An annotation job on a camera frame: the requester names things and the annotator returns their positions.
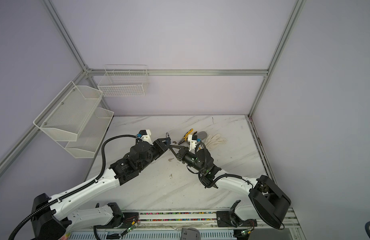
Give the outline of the blue padlock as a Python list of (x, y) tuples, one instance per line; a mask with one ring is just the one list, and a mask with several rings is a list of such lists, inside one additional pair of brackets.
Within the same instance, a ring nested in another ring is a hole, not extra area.
[(167, 133), (165, 134), (165, 136), (166, 136), (166, 140), (165, 140), (165, 141), (166, 141), (166, 143), (170, 145), (170, 144), (171, 144), (171, 138), (170, 138), (169, 133), (167, 132)]

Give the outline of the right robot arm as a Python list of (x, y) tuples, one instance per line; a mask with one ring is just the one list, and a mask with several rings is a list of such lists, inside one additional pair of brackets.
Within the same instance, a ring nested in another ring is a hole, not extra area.
[(169, 149), (187, 168), (195, 169), (190, 172), (198, 176), (204, 188), (225, 189), (246, 196), (257, 215), (268, 226), (277, 230), (285, 227), (283, 220), (291, 200), (268, 176), (250, 179), (224, 171), (214, 164), (214, 159), (203, 143), (196, 145), (195, 153), (185, 146), (171, 145)]

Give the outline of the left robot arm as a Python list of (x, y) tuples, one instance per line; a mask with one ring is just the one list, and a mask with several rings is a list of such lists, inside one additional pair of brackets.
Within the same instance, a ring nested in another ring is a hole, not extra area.
[(130, 138), (135, 139), (135, 145), (123, 158), (106, 167), (105, 146), (124, 137), (115, 136), (103, 143), (102, 167), (98, 176), (60, 194), (51, 197), (41, 194), (36, 197), (32, 212), (14, 228), (9, 239), (13, 240), (27, 222), (32, 223), (36, 240), (60, 239), (73, 226), (72, 220), (68, 219), (69, 214), (96, 196), (137, 177), (149, 164), (160, 158), (171, 144), (170, 136), (151, 142), (145, 141), (142, 133), (130, 135)]

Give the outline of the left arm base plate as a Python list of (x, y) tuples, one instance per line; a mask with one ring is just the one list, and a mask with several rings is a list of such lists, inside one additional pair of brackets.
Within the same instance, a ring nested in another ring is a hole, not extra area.
[(129, 228), (133, 221), (138, 221), (138, 212), (126, 212), (121, 215), (116, 215), (109, 223), (112, 229), (126, 229)]

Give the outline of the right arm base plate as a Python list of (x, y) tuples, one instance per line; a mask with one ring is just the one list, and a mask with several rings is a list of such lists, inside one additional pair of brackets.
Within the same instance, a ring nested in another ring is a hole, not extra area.
[(241, 200), (237, 200), (228, 211), (217, 211), (217, 225), (218, 227), (257, 227), (256, 219), (242, 220), (236, 214), (236, 208)]

